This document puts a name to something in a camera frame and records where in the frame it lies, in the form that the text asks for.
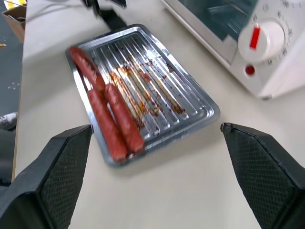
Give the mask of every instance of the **sausage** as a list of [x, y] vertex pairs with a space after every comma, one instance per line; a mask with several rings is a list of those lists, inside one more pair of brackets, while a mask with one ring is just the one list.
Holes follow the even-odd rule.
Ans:
[[73, 61], [79, 67], [81, 73], [92, 84], [93, 88], [97, 89], [98, 91], [104, 92], [105, 82], [95, 64], [78, 47], [71, 47], [69, 49], [69, 52]]
[[132, 152], [139, 153], [144, 148], [144, 140], [119, 89], [109, 83], [105, 87], [105, 96], [110, 104], [127, 146]]
[[104, 95], [100, 91], [92, 89], [87, 92], [87, 96], [111, 157], [118, 162], [124, 161], [128, 155], [127, 146], [108, 110]]

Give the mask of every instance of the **timer knob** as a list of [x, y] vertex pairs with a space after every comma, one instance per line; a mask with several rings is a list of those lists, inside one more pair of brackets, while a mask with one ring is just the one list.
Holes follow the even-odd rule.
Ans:
[[280, 24], [266, 21], [246, 26], [238, 38], [241, 56], [251, 63], [270, 59], [281, 51], [285, 33]]

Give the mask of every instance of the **table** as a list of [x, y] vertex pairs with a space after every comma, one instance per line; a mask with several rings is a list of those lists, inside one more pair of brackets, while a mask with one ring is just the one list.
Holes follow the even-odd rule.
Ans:
[[[89, 123], [64, 51], [109, 30], [78, 0], [62, 2], [66, 6], [47, 0], [28, 4], [16, 175], [52, 136]], [[305, 90], [259, 101], [159, 0], [129, 0], [126, 10], [115, 9], [128, 24], [144, 24], [222, 114], [216, 123], [123, 169], [105, 165], [92, 137], [70, 228], [259, 229], [235, 178], [220, 124], [232, 122], [270, 133], [305, 166]]]

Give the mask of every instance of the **metal tray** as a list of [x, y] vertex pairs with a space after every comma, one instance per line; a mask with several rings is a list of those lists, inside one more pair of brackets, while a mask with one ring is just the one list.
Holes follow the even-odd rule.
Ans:
[[117, 163], [92, 112], [86, 92], [90, 83], [66, 55], [94, 127], [105, 162], [124, 166], [216, 121], [219, 107], [143, 25], [127, 26], [77, 45], [98, 66], [104, 81], [115, 84], [123, 95], [141, 134], [145, 151]]

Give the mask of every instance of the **red knob marker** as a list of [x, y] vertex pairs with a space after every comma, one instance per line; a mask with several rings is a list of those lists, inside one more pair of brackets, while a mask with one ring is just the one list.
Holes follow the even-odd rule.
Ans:
[[253, 29], [252, 38], [250, 42], [251, 49], [256, 50], [260, 32], [261, 32], [261, 28], [259, 26], [255, 26]]

